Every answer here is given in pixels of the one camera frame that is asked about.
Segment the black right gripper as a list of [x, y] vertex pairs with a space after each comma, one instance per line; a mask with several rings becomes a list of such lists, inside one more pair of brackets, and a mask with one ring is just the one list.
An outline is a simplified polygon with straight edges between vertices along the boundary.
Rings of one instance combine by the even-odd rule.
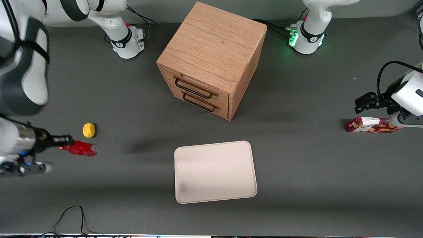
[[60, 150], [70, 150], [75, 140], [71, 135], [51, 135], [43, 128], [33, 128], [36, 136], [36, 142], [31, 150], [31, 154], [35, 155], [45, 151], [47, 148], [58, 146]]

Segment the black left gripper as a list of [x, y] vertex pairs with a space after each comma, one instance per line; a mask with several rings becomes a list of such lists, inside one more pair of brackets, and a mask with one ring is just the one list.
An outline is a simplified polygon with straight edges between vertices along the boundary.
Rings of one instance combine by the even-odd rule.
[[401, 113], [402, 107], [392, 99], [394, 92], [399, 89], [399, 85], [390, 85], [387, 90], [382, 93], [380, 86], [377, 86], [377, 94], [368, 92], [358, 99], [355, 99], [355, 113], [360, 114], [366, 110], [386, 108], [387, 114]]

